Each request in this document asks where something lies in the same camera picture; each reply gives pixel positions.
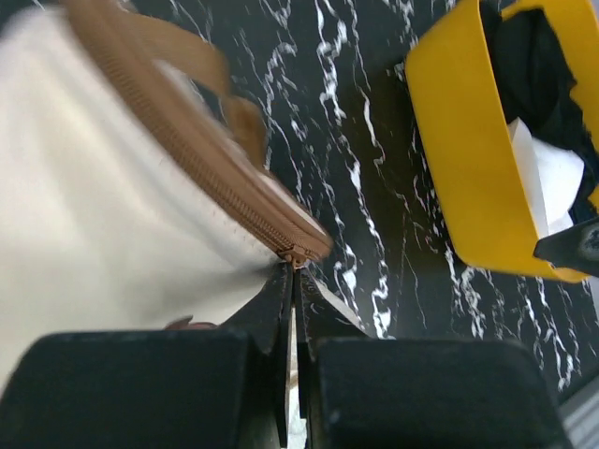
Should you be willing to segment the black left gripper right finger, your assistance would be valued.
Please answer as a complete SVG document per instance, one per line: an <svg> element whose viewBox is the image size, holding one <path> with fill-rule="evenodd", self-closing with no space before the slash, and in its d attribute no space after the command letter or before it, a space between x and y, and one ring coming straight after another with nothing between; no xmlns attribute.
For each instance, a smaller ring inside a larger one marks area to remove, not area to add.
<svg viewBox="0 0 599 449"><path fill-rule="evenodd" d="M367 336L314 277L294 277L310 448L568 448L533 356L514 340Z"/></svg>

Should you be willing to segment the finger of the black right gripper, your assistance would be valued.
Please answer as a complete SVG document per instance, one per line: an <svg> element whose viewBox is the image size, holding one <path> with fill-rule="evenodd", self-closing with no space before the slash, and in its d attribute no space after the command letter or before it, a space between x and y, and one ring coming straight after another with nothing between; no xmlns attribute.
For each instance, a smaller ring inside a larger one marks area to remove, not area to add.
<svg viewBox="0 0 599 449"><path fill-rule="evenodd" d="M584 274L597 274L598 219L576 224L537 241L533 255L555 268L569 268Z"/></svg>

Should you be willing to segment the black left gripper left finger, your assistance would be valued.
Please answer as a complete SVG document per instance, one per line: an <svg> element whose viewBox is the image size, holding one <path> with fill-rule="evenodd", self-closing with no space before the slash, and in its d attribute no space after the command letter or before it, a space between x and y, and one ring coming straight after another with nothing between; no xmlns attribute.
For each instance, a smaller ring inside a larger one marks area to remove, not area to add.
<svg viewBox="0 0 599 449"><path fill-rule="evenodd" d="M211 330L55 333L1 397L5 448L282 448L294 274Z"/></svg>

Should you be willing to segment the cream laundry bag brown trim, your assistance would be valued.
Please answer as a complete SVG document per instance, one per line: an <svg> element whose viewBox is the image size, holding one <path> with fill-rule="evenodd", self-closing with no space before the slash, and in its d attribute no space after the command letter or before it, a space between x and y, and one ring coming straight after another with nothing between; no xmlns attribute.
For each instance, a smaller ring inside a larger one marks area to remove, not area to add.
<svg viewBox="0 0 599 449"><path fill-rule="evenodd" d="M265 168L224 55L118 1L1 29L1 378L45 335L220 323L332 241Z"/></svg>

